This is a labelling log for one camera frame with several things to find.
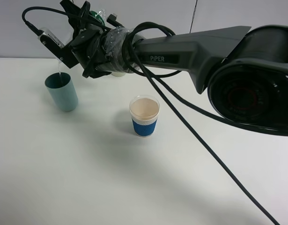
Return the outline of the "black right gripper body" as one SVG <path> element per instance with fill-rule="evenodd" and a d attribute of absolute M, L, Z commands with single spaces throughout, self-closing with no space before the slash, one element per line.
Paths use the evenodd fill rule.
<path fill-rule="evenodd" d="M 99 78 L 110 75 L 111 72 L 99 69 L 107 59 L 102 50 L 102 29 L 90 24 L 70 42 L 69 48 L 83 67 L 82 76 L 85 78 Z"/>

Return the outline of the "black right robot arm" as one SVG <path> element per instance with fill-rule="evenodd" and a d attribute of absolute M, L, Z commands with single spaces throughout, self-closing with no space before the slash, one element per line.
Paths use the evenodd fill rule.
<path fill-rule="evenodd" d="M 69 44 L 84 77 L 138 73 L 140 65 L 189 73 L 222 123 L 288 136 L 288 26 L 235 26 L 175 35 L 144 22 L 82 31 Z"/>

